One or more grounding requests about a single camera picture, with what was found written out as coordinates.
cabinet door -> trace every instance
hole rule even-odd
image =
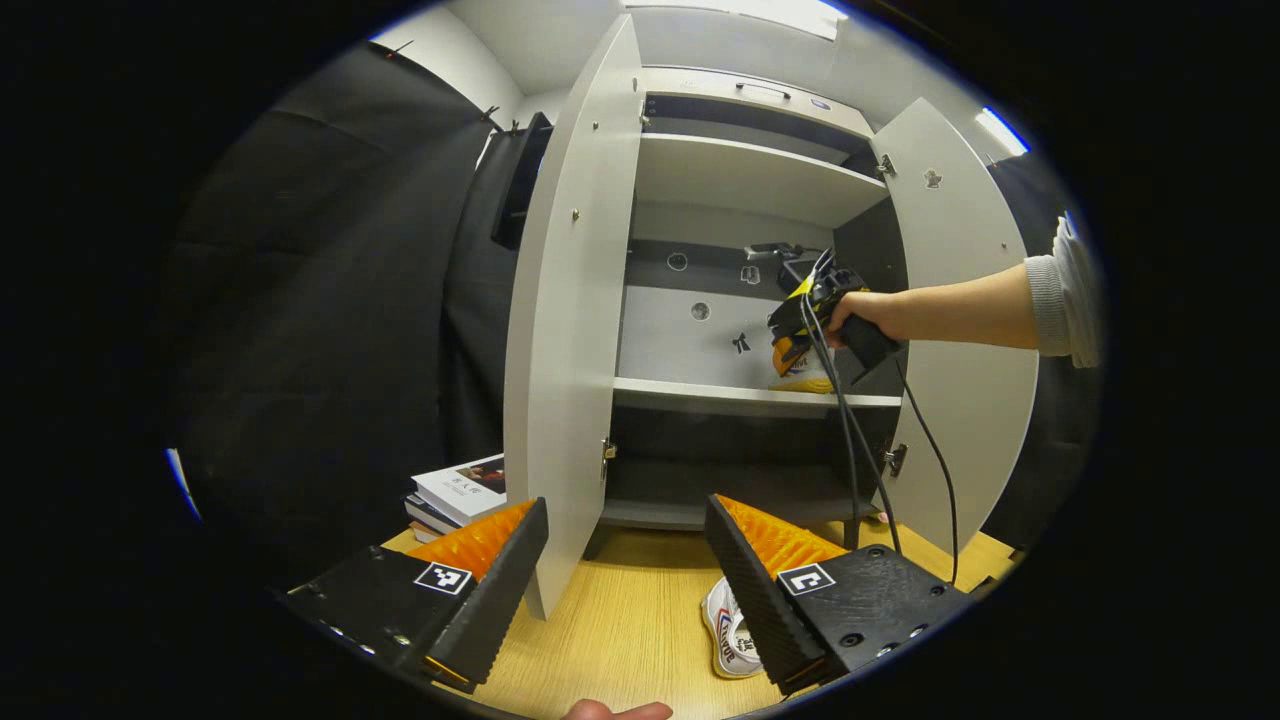
[[[549,536],[525,600],[547,619],[604,507],[622,277],[644,86],[631,15],[564,100],[521,236],[503,418],[507,492],[547,498]]]
[[[911,104],[870,140],[884,173],[910,287],[969,281],[1027,256],[1018,225],[982,160],[925,100]],[[1033,350],[913,341],[906,373],[924,421],[951,470],[963,548],[1005,489],[1021,451],[1036,395]],[[942,468],[906,397],[893,447],[905,443],[897,478],[884,474],[897,519],[951,551]]]

white sneaker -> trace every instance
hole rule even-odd
[[[703,624],[712,634],[712,666],[721,678],[749,678],[759,673],[760,656],[755,653],[751,632],[742,623],[742,612],[728,589],[728,580],[721,578],[712,592],[703,598]]]
[[[831,378],[827,377],[827,370],[823,369],[822,361],[813,357],[813,350],[809,350],[801,355],[787,369],[787,374],[780,378],[777,384],[769,386],[769,389],[817,392],[819,395],[829,393]]]

stack of books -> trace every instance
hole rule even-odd
[[[431,542],[507,506],[500,454],[413,475],[413,483],[416,489],[403,500],[419,542]]]

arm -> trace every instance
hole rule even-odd
[[[1069,217],[1059,218],[1053,255],[969,282],[905,292],[850,292],[831,314],[828,342],[856,314],[893,340],[943,340],[1071,355],[1098,364],[1101,302],[1092,256]]]

wooden table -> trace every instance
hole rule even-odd
[[[838,543],[838,523],[810,528]],[[902,552],[943,579],[951,555],[899,525]],[[864,520],[861,546],[891,546],[888,527]],[[410,530],[384,547],[417,547]],[[978,534],[960,552],[956,587],[969,592],[1012,566],[1011,548]],[[699,602],[723,577],[701,533],[618,529],[594,561],[581,561],[548,621],[524,609],[507,632],[489,682],[472,700],[530,717],[561,717],[582,697],[612,710],[662,701],[676,719],[730,717],[782,700],[764,673],[724,680]]]

